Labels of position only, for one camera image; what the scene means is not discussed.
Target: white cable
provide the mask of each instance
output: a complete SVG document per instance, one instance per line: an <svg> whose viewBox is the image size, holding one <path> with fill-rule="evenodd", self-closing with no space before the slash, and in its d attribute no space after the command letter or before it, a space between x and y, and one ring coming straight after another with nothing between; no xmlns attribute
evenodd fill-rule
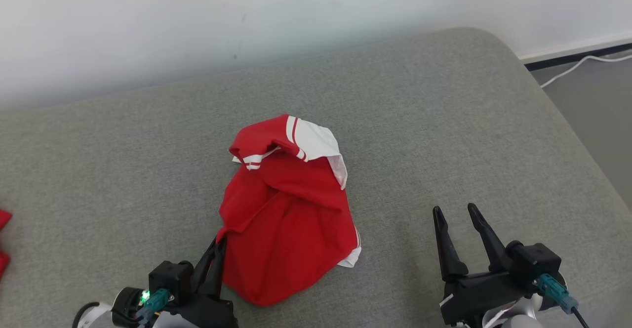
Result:
<svg viewBox="0 0 632 328"><path fill-rule="evenodd" d="M596 56L589 55L589 56L586 56L585 58L583 58L582 60L580 60L580 62L576 63L575 66L571 67L571 69L568 69L567 71L564 71L561 74L555 76L555 78L552 78L551 80L548 80L547 82L545 82L542 85L540 85L540 87L542 87L542 88L547 87L547 85L549 85L553 81L561 78L562 76L569 74L573 70L577 69L577 67L580 66L584 61L589 60L589 59L596 60L596 61L603 61L603 62L620 62L620 61L631 59L631 58L632 58L632 55L624 56L623 58L618 58L618 59L604 59L604 58L598 58Z"/></svg>

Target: gray floor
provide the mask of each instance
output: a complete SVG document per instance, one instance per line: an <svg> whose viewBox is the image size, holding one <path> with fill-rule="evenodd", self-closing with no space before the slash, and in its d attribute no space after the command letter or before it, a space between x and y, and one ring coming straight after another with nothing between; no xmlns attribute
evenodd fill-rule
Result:
<svg viewBox="0 0 632 328"><path fill-rule="evenodd" d="M605 58L620 58L632 51ZM575 63L531 72L542 84ZM632 59L587 60L544 88L632 209Z"/></svg>

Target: black cable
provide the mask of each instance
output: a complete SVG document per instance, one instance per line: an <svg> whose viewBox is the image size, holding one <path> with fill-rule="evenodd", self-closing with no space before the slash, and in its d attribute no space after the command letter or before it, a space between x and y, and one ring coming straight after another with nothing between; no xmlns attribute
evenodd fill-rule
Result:
<svg viewBox="0 0 632 328"><path fill-rule="evenodd" d="M575 307L571 308L571 312L573 312L573 314L575 314L575 316L577 317L578 321L580 321L580 324L582 324L582 326L584 328L590 328L589 325L586 323L586 321L584 321L584 318L582 317L582 315L580 315L580 312L577 310L577 308L575 308Z"/></svg>
<svg viewBox="0 0 632 328"><path fill-rule="evenodd" d="M72 328L77 328L77 326L79 326L79 321L81 321L81 316L83 315L84 312L86 312L86 310L88 310L88 308L96 307L96 306L99 306L99 302L86 303L81 308L79 308L79 312L77 312L77 314L75 315L75 319L73 320Z"/></svg>
<svg viewBox="0 0 632 328"><path fill-rule="evenodd" d="M99 306L99 305L100 305L99 302L90 302L90 303L86 303L81 308L79 308L79 312L77 312L77 314L75 315L75 319L73 320L72 328L77 328L79 326L79 321L81 321L81 317L86 312L86 310L88 310L88 308L96 307L96 306ZM113 315L118 316L120 319L124 320L125 322L128 322L128 323L138 323L138 322L140 322L140 319L129 318L126 315L122 314L121 312L118 312L117 310L115 310L113 308L112 308L111 312L112 312Z"/></svg>

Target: green light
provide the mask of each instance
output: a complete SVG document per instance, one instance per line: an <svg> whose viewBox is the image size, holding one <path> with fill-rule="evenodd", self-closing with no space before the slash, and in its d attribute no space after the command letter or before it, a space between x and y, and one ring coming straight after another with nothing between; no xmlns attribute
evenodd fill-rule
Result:
<svg viewBox="0 0 632 328"><path fill-rule="evenodd" d="M149 299L149 291L144 290L142 296L140 296L140 301L142 301L142 303L145 303L147 302L147 299Z"/></svg>

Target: white wall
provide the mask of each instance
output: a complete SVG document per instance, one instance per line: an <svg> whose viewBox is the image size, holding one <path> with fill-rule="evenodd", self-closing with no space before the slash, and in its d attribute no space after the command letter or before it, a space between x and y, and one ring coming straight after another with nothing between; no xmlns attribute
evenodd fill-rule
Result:
<svg viewBox="0 0 632 328"><path fill-rule="evenodd" d="M86 96L449 26L537 60L632 39L632 0L0 0L0 104Z"/></svg>

